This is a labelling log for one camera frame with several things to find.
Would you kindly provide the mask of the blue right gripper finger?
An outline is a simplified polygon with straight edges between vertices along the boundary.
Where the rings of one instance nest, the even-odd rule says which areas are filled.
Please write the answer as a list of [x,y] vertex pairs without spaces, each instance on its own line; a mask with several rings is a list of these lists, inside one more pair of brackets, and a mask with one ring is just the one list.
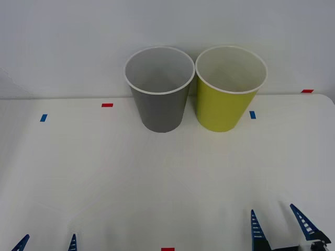
[[254,210],[251,210],[251,235],[252,251],[271,251],[270,244],[262,231]]
[[319,230],[294,204],[290,208],[296,217],[306,242],[300,245],[300,250],[329,250],[331,240]]

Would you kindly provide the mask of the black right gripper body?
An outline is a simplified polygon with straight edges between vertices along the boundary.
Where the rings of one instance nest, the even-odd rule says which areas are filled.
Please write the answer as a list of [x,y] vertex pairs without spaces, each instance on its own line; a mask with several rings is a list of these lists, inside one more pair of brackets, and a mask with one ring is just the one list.
[[290,246],[274,249],[273,251],[303,251],[302,246]]

